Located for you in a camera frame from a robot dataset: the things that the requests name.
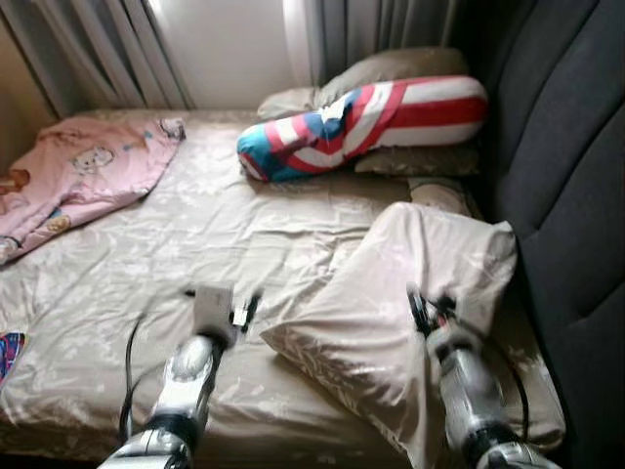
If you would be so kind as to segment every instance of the gray upholstered headboard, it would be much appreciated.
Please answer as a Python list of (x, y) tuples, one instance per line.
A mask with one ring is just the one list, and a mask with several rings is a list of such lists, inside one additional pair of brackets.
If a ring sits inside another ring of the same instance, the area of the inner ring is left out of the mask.
[(490, 96), (475, 191), (519, 240), (517, 281), (555, 378), (566, 467), (625, 446), (623, 0), (468, 0), (457, 46)]

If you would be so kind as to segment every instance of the white wall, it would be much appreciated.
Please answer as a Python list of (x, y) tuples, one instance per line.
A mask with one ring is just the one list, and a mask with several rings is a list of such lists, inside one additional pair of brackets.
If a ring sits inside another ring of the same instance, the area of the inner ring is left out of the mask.
[(0, 174), (56, 119), (0, 21)]
[(255, 108), (295, 86), (282, 0), (150, 0), (196, 107)]

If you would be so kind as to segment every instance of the beige bed sheet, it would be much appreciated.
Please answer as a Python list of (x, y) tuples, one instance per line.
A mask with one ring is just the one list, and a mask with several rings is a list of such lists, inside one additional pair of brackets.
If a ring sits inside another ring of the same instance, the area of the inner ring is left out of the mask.
[[(152, 194), (0, 271), (0, 330), (30, 334), (0, 392), (0, 452), (104, 458), (116, 443), (124, 348), (137, 316), (148, 310), (134, 376), (190, 334), (181, 288), (229, 280), (239, 299), (259, 286), (265, 297), (250, 333), (222, 362), (198, 467), (404, 467), (375, 429), (259, 333), (304, 307), (377, 215), (408, 198), (407, 185), (341, 172), (292, 184), (249, 181), (235, 142), (252, 113), (174, 114), (186, 120), (187, 141)], [(158, 395), (158, 374), (138, 389), (139, 420)]]

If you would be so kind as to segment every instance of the curtain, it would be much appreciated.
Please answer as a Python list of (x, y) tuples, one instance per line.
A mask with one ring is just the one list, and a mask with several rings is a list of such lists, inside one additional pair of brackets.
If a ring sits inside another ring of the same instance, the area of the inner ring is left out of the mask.
[(0, 3), (59, 117), (95, 107), (187, 108), (142, 0)]
[[(296, 77), (308, 74), (308, 83), (299, 80), (302, 85), (322, 84), (376, 52), (446, 46), (460, 3), (458, 0), (283, 0), (286, 40), (294, 74)], [(294, 21), (306, 27), (295, 27)], [(308, 58), (305, 65), (302, 57)]]

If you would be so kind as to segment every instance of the pink blanket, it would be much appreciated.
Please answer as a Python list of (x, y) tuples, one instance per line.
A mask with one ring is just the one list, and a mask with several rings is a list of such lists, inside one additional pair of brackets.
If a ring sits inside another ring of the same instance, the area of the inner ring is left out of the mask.
[(41, 131), (0, 178), (0, 265), (146, 195), (184, 137), (180, 119), (73, 117)]

